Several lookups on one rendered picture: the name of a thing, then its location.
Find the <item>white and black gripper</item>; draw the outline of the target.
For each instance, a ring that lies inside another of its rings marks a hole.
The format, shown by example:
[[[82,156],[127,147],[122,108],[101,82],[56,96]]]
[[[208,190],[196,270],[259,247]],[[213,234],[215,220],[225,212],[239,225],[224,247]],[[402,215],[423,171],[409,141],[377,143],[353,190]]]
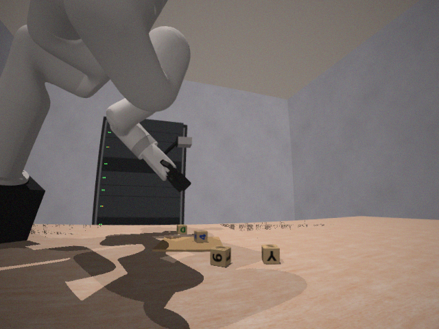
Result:
[[[188,181],[188,179],[176,169],[176,165],[158,147],[156,147],[157,145],[157,142],[153,142],[146,147],[141,152],[138,159],[144,159],[144,161],[146,161],[146,163],[163,181],[168,179],[178,192],[181,192],[182,190],[185,191],[191,185],[190,181]],[[164,169],[164,167],[166,167],[166,169]],[[165,175],[167,176],[165,177]]]

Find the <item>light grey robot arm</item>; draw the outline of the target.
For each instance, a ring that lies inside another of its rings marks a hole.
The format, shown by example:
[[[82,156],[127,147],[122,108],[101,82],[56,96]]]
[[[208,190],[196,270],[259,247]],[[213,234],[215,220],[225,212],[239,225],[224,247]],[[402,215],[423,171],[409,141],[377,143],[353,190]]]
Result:
[[[89,98],[111,80],[125,97],[106,111],[111,130],[137,158],[156,142],[140,122],[173,104],[191,57],[177,29],[150,31],[167,1],[30,0],[0,77],[0,185],[29,180],[45,82]]]

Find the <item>tan flat mat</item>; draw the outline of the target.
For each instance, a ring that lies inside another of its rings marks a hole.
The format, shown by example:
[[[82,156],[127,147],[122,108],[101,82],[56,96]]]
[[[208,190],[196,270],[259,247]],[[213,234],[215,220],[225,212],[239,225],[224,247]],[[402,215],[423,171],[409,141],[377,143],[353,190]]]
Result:
[[[222,245],[218,236],[208,237],[208,242],[197,243],[194,237],[166,236],[153,252],[209,252],[212,247]]]

